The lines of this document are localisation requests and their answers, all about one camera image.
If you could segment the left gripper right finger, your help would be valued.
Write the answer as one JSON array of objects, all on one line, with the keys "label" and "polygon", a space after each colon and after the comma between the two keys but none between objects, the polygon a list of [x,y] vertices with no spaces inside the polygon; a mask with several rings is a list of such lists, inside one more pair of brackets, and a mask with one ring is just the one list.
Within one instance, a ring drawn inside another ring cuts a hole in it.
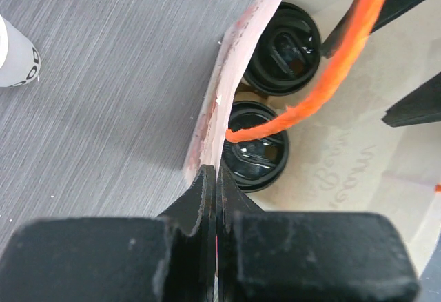
[{"label": "left gripper right finger", "polygon": [[266,212],[221,166],[220,301],[414,301],[420,283],[396,227],[372,212]]}]

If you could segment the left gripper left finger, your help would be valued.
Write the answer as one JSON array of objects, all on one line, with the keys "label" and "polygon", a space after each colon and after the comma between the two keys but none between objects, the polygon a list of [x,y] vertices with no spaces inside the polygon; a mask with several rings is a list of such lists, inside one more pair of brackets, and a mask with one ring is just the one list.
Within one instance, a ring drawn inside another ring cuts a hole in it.
[{"label": "left gripper left finger", "polygon": [[212,301],[216,172],[154,218],[46,219],[21,226],[1,256],[2,301]]}]

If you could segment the black cup lid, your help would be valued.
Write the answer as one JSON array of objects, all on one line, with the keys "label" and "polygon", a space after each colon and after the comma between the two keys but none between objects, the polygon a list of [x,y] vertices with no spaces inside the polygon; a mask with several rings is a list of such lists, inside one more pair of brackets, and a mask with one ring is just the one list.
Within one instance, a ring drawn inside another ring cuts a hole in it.
[{"label": "black cup lid", "polygon": [[320,33],[310,15],[282,2],[261,34],[243,78],[271,96],[298,92],[318,70],[320,46]]},{"label": "black cup lid", "polygon": [[[252,128],[275,118],[276,113],[256,101],[233,103],[228,128],[234,132]],[[289,157],[289,137],[282,131],[264,139],[241,143],[224,141],[222,160],[244,193],[263,190],[285,169]]]}]

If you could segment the stack of white paper cups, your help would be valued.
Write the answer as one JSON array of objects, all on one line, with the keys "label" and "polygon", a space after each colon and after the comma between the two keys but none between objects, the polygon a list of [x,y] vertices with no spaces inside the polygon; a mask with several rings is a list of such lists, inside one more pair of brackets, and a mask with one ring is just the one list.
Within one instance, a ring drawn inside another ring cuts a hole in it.
[{"label": "stack of white paper cups", "polygon": [[26,85],[39,78],[41,57],[34,44],[1,17],[1,87]]}]

